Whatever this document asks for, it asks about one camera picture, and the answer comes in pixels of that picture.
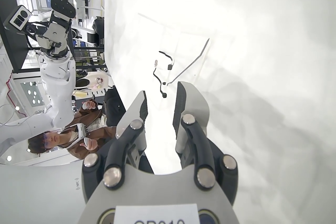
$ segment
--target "silver bolt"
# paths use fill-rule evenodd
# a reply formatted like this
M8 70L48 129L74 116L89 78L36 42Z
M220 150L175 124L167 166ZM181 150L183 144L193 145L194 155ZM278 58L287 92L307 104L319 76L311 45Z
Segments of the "silver bolt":
M140 129L142 126L143 126L143 122L140 119L135 119L130 124L130 127L132 129Z
M212 188L215 185L215 174L208 168L201 168L197 172L197 180L199 184L206 188Z
M83 164L85 167L92 167L97 163L97 160L98 160L98 155L96 153L88 154L84 158Z
M237 167L237 162L230 155L225 155L223 157L223 163L224 163L224 166L229 170L236 169Z
M191 114L185 114L183 115L182 117L182 120L184 123L186 123L187 125L191 125L191 124L194 124L195 123L195 117Z
M103 176L104 185L107 187L116 186L121 180L121 170L118 167L107 169Z

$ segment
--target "man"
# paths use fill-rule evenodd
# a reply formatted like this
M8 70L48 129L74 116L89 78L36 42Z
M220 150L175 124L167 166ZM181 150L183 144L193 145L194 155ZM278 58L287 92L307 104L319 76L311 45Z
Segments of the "man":
M97 152L106 141L115 137L116 127L112 127L112 125L116 126L125 113L122 103L120 105L112 94L113 91L109 89L105 95L103 110L98 109L98 104L94 100L83 102L83 106L76 112L73 121L60 134L46 131L30 138L28 140L30 152L41 154L58 146L68 148L69 153L79 159L84 159L89 153ZM111 115L114 115L114 119L106 118L106 108ZM82 139L69 147L78 139L76 126L78 123L85 125L86 137L89 138L89 141L86 145Z

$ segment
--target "white label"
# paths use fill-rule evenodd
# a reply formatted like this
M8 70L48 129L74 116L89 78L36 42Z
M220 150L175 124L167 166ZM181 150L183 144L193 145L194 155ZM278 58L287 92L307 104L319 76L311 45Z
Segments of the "white label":
M114 224L199 224L196 204L117 206Z

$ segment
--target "white table surface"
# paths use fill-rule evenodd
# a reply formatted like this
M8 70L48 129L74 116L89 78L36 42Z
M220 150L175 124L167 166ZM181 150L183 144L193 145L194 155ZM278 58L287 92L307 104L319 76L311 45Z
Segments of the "white table surface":
M176 85L210 106L208 137L239 165L241 223L332 223L335 193L336 0L105 0L105 56L126 108L148 98L149 161L180 169L172 118ZM175 58L172 71L169 59Z

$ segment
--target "hand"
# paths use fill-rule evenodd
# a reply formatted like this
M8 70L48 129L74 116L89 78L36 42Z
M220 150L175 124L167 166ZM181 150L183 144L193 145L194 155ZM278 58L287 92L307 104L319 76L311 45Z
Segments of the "hand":
M87 150L93 151L95 148L98 147L98 142L95 139L90 139L88 145L86 146L85 143L79 144L79 146L84 146Z
M82 102L83 104L83 109L84 110L92 110L93 108L96 108L96 103L92 100L88 100L86 102Z

